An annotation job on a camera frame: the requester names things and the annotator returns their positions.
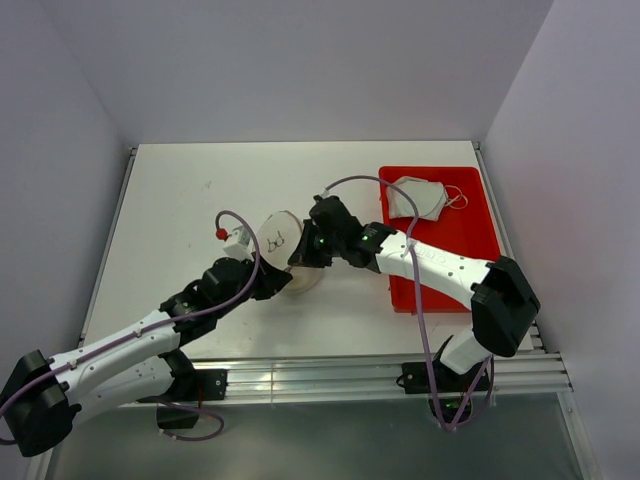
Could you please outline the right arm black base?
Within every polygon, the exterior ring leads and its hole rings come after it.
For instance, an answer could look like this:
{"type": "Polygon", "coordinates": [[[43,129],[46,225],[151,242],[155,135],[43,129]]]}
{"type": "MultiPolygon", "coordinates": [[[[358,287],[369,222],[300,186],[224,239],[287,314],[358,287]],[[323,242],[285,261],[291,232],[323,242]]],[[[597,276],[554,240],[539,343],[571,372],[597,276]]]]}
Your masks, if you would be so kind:
{"type": "MultiPolygon", "coordinates": [[[[440,361],[433,362],[433,370],[439,395],[439,405],[443,420],[446,423],[454,421],[464,401],[464,395],[469,390],[478,373],[481,373],[481,376],[475,386],[474,392],[487,393],[493,387],[493,374],[489,373],[486,367],[482,367],[481,363],[475,365],[464,375],[457,375],[443,366],[440,361]]],[[[425,363],[403,363],[401,365],[401,374],[396,378],[395,383],[403,389],[407,395],[431,394],[431,386],[425,363]]]]}

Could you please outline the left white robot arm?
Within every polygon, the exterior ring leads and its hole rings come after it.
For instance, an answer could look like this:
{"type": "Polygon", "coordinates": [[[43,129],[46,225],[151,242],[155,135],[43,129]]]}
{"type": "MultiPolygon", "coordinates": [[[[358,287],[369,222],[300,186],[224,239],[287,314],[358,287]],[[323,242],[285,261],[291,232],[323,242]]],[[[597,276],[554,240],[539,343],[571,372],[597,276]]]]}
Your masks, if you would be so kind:
{"type": "Polygon", "coordinates": [[[1,417],[12,434],[2,445],[34,457],[105,410],[150,397],[187,397],[195,375],[182,347],[242,303],[270,299],[292,279],[258,258],[224,257],[115,334],[51,357],[39,350],[23,355],[1,391],[1,417]]]}

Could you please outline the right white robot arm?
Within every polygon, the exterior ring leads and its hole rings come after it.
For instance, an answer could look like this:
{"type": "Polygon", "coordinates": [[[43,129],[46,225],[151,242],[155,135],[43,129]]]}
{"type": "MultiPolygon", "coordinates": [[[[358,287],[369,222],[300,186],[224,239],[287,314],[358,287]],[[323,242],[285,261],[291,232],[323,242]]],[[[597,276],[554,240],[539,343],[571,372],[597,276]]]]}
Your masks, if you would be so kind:
{"type": "Polygon", "coordinates": [[[446,342],[432,368],[435,383],[446,390],[457,388],[487,357],[514,356],[541,307],[512,258],[489,261],[454,254],[386,224],[361,224],[336,196],[317,197],[288,263],[325,268],[336,258],[411,280],[470,310],[470,326],[446,342]]]}

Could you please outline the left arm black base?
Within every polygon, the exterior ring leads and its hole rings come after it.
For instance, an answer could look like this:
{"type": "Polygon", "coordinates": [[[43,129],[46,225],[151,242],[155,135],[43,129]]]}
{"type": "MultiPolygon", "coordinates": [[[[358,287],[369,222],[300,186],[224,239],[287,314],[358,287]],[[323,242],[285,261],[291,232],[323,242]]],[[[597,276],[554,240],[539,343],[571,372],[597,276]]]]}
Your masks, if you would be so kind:
{"type": "MultiPolygon", "coordinates": [[[[228,383],[226,369],[196,369],[188,373],[184,379],[177,379],[177,387],[171,386],[167,393],[160,396],[163,401],[182,404],[187,403],[200,410],[206,401],[221,401],[225,398],[228,383]]],[[[181,410],[160,403],[156,407],[156,424],[160,429],[190,430],[198,420],[203,420],[204,413],[181,410]]]]}

